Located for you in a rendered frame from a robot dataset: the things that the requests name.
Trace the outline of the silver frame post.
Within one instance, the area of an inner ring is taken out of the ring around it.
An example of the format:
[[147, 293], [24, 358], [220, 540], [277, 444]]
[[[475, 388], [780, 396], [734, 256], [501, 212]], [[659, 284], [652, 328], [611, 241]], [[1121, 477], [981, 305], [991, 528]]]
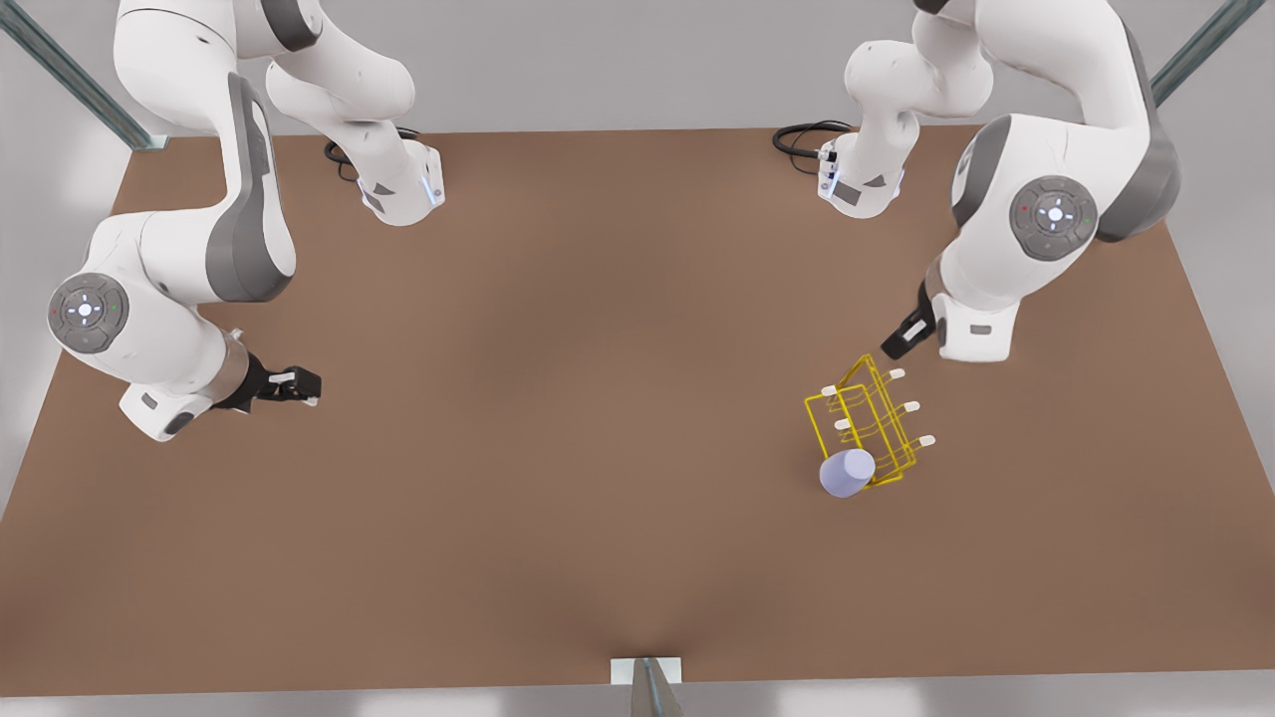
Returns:
[[632, 689], [630, 717], [683, 717], [672, 686], [682, 683], [681, 657], [612, 658], [611, 684]]
[[18, 3], [0, 0], [0, 29], [3, 29], [36, 63], [45, 68], [59, 85], [64, 87], [91, 114], [130, 151], [163, 151], [168, 137], [150, 134], [142, 128], [113, 96], [88, 74], [59, 42], [56, 42]]
[[1160, 108], [1170, 94], [1233, 36], [1267, 0], [1224, 0], [1218, 10], [1184, 41], [1150, 82], [1153, 105]]

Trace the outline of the lavender cup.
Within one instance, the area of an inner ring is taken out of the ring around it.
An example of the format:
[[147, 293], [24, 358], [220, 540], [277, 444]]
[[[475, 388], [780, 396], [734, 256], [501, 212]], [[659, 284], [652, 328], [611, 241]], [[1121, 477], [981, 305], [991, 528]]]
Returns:
[[829, 455], [820, 466], [819, 478], [826, 492], [836, 498], [849, 498], [873, 482], [878, 463], [873, 454], [852, 448]]

